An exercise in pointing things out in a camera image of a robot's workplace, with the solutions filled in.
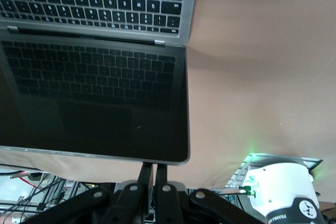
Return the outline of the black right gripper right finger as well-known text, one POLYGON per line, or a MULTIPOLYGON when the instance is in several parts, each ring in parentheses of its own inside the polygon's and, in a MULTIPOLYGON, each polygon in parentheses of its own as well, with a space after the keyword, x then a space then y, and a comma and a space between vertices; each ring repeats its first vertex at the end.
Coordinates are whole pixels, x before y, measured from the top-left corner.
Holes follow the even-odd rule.
POLYGON ((156 223, 261 223, 210 190, 178 190, 164 164, 157 165, 154 202, 156 223))

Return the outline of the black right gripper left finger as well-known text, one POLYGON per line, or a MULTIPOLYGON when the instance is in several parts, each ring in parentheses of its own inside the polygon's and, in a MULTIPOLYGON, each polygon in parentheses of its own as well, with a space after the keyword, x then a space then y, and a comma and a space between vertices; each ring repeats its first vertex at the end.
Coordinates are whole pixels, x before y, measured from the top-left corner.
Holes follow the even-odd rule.
POLYGON ((122 190, 93 188, 24 223, 144 223, 152 186, 153 165, 143 163, 138 180, 122 190))

